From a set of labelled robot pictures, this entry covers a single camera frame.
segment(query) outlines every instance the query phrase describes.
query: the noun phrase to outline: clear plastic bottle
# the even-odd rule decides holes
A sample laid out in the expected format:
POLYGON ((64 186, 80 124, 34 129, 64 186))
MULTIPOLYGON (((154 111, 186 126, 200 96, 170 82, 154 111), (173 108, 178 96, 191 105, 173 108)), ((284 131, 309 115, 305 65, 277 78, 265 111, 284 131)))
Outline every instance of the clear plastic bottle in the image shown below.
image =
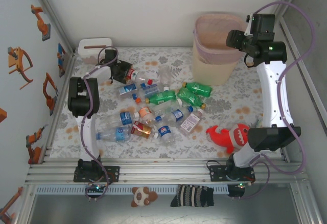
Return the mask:
POLYGON ((150 98, 155 94, 158 94, 162 91, 162 85, 160 84, 152 84, 146 86, 144 83, 141 84, 141 88, 133 94, 133 99, 136 100, 137 98, 141 98, 145 100, 146 98, 150 98))
POLYGON ((155 118, 155 121, 157 122, 158 132, 161 137, 161 140, 165 143, 175 142, 174 135, 170 131, 169 126, 164 123, 161 116, 157 116, 155 118))
POLYGON ((105 140, 112 142, 125 142, 131 138, 129 127, 111 128, 107 131, 98 132, 96 134, 97 140, 105 140))
POLYGON ((159 67, 159 80, 160 83, 163 84, 163 90, 169 90, 169 87, 172 84, 172 74, 168 65, 161 65, 159 67))
POLYGON ((179 131, 184 135, 188 136, 194 130, 195 126, 200 122, 201 117, 203 116, 204 111, 202 109, 198 109, 192 112, 180 125, 179 131))
POLYGON ((118 88, 116 94, 120 99, 125 99, 127 97, 132 96, 137 93, 137 86, 135 83, 130 85, 125 85, 123 87, 118 88))
POLYGON ((126 75, 126 79, 131 80, 132 82, 135 82, 137 84, 141 84, 141 83, 146 83, 148 85, 152 85, 153 80, 152 79, 148 79, 146 77, 145 72, 143 71, 137 71, 133 68, 130 68, 127 72, 126 75))
POLYGON ((166 114, 163 117, 163 121, 168 124, 169 126, 176 126, 180 124, 179 122, 183 121, 183 118, 186 118, 189 116, 190 113, 193 112, 193 107, 185 107, 177 109, 171 113, 166 114))
POLYGON ((132 128, 131 134, 135 136, 141 136, 146 139, 157 139, 158 133, 152 129, 150 126, 147 126, 141 122, 135 121, 132 128))
POLYGON ((139 119, 139 113, 130 113, 130 112, 122 112, 116 113, 107 118, 107 127, 108 128, 116 128, 120 126, 131 125, 135 120, 139 119))
POLYGON ((140 98, 137 98, 135 103, 138 106, 137 109, 142 122, 150 126, 153 125, 155 123, 155 117, 148 105, 142 102, 140 98))
POLYGON ((175 111, 178 108, 181 108, 183 105, 183 102, 181 99, 176 100, 169 100, 164 103, 161 103, 155 107, 152 108, 152 112, 154 116, 162 116, 166 113, 171 113, 175 111))

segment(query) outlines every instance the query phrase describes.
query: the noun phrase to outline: red label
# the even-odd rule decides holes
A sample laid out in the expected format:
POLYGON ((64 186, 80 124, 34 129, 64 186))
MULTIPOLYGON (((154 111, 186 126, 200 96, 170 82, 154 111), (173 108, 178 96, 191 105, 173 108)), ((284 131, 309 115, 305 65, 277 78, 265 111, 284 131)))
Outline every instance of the red label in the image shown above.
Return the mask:
POLYGON ((133 68, 130 68, 127 72, 126 78, 128 78, 129 80, 132 79, 132 74, 135 70, 133 68))

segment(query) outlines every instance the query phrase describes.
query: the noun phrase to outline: white container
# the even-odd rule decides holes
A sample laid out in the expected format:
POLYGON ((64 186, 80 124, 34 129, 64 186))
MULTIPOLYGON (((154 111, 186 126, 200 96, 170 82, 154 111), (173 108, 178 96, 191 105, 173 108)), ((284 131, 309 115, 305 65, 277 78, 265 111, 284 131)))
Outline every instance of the white container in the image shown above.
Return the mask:
MULTIPOLYGON (((97 64, 99 51, 105 46, 112 46, 112 41, 109 38, 82 39, 78 45, 77 53, 80 55, 84 63, 97 64)), ((99 60, 105 58, 105 50, 100 54, 99 60)))

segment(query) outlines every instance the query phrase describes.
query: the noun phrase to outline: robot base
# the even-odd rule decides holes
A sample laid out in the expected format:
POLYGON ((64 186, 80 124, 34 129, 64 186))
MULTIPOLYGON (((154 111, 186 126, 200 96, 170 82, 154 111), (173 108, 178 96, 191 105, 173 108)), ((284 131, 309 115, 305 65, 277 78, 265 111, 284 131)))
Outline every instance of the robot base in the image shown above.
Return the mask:
MULTIPOLYGON (((109 182, 118 182, 119 181, 119 166, 104 166, 109 177, 109 182)), ((106 182, 106 177, 102 168, 92 160, 83 161, 80 159, 78 165, 75 168, 74 173, 74 182, 106 182)))

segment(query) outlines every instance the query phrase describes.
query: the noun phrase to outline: blue bottle cap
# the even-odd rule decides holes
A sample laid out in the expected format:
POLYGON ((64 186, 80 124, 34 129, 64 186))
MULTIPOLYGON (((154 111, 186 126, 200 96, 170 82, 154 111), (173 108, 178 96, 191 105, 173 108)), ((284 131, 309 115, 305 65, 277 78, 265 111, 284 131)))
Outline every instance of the blue bottle cap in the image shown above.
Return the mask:
POLYGON ((162 120, 161 116, 156 116, 155 121, 159 122, 161 120, 162 120))

